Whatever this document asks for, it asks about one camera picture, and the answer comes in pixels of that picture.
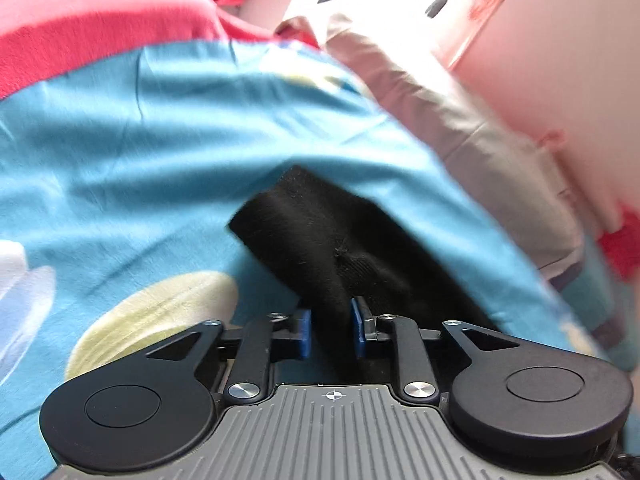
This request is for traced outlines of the black pants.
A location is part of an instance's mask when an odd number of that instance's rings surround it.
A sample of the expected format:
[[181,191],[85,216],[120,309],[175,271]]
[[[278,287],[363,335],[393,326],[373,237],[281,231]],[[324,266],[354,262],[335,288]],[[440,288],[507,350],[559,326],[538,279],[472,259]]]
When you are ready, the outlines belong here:
[[340,382],[362,375],[352,300],[374,314],[494,328],[489,316],[392,217],[365,198],[295,166],[229,222],[250,252],[311,310],[322,356]]

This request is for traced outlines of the teal striped bed sheet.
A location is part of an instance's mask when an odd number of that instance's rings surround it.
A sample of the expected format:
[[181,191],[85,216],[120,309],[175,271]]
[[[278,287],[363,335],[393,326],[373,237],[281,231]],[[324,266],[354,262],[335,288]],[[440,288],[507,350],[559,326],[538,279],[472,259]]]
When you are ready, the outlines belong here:
[[582,260],[552,278],[551,285],[606,356],[633,372],[639,365],[634,289],[610,268],[592,237],[584,238]]

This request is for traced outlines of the blue floral bed sheet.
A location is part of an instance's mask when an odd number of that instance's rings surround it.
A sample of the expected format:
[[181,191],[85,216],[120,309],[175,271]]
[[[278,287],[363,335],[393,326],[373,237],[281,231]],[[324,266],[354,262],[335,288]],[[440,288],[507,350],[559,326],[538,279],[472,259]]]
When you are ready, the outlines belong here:
[[[229,228],[302,167],[392,217],[489,316],[425,348],[439,404],[390,361],[310,355],[222,396],[222,334],[309,310]],[[6,479],[634,479],[628,375],[437,155],[346,68],[295,44],[143,47],[1,102]]]

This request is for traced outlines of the grey beige quilt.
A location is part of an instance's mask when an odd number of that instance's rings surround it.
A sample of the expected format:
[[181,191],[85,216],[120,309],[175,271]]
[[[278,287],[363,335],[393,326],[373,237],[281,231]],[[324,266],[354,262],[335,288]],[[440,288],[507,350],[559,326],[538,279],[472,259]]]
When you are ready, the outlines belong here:
[[277,32],[352,70],[378,104],[437,154],[545,278],[582,262],[582,227],[548,148],[508,128],[422,44],[343,13],[291,18]]

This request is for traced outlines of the red folded cloth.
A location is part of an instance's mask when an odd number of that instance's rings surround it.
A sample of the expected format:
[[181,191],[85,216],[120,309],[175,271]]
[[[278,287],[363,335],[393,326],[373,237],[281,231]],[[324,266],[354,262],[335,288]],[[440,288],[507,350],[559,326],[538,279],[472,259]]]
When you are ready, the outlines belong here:
[[615,232],[604,232],[598,245],[612,269],[629,281],[639,269],[640,223],[638,211],[621,204],[622,226]]

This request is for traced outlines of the pink blanket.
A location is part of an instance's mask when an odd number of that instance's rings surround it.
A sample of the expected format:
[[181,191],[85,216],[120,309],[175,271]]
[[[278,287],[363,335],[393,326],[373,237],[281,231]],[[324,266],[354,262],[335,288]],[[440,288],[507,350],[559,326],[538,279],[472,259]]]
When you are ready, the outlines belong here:
[[213,0],[1,0],[1,94],[152,44],[274,38]]

